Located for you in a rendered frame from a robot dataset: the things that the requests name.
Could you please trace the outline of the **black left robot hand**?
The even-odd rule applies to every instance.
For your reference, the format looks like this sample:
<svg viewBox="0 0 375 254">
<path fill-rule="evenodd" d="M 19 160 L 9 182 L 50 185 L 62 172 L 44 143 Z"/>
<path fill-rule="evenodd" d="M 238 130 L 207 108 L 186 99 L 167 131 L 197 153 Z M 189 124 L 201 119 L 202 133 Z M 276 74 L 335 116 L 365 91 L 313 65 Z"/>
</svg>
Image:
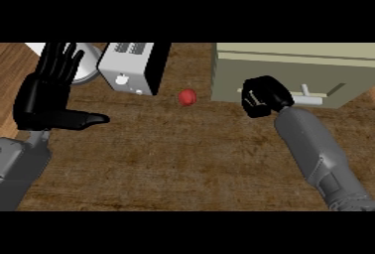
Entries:
<svg viewBox="0 0 375 254">
<path fill-rule="evenodd" d="M 86 130 L 109 122 L 105 114 L 68 109 L 71 85 L 86 52 L 75 43 L 46 43 L 36 70 L 27 75 L 13 103 L 19 130 Z"/>
</svg>

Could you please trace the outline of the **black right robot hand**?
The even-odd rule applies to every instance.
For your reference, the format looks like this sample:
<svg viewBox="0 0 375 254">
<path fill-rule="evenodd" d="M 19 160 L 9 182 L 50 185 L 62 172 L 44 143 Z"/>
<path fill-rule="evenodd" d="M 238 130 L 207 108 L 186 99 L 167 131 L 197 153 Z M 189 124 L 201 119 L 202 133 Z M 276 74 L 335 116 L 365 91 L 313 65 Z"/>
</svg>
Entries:
<svg viewBox="0 0 375 254">
<path fill-rule="evenodd" d="M 242 107 L 251 118 L 272 115 L 294 105 L 291 94 L 282 83 L 269 75 L 245 80 L 242 89 Z"/>
</svg>

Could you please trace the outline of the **olive green drawer cabinet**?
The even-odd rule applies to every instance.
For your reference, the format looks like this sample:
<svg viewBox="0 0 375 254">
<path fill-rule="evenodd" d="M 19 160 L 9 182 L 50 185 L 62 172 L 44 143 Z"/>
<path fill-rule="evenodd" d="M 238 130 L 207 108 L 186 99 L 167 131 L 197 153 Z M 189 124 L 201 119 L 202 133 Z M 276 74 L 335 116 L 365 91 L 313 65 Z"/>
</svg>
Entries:
<svg viewBox="0 0 375 254">
<path fill-rule="evenodd" d="M 269 75 L 293 94 L 322 96 L 338 108 L 375 87 L 375 43 L 216 43 L 211 99 L 238 102 L 250 78 Z"/>
</svg>

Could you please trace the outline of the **white round plate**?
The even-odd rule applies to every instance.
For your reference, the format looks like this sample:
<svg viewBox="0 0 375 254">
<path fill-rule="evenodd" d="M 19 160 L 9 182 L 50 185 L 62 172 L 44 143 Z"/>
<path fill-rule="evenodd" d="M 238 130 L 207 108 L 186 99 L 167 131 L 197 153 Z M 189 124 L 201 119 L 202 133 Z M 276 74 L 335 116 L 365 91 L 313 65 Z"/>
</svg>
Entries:
<svg viewBox="0 0 375 254">
<path fill-rule="evenodd" d="M 77 43 L 77 50 L 83 50 L 86 53 L 74 78 L 74 85 L 81 85 L 98 76 L 96 63 L 101 57 L 101 49 L 92 43 Z"/>
</svg>

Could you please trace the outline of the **white toaster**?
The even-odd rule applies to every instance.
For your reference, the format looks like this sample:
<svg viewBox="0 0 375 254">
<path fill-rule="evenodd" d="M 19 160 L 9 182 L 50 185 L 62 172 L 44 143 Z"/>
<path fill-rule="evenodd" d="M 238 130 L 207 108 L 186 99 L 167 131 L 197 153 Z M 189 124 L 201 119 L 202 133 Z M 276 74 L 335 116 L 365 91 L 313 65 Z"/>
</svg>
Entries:
<svg viewBox="0 0 375 254">
<path fill-rule="evenodd" d="M 115 91 L 158 93 L 170 48 L 170 43 L 107 44 L 96 68 Z"/>
</svg>

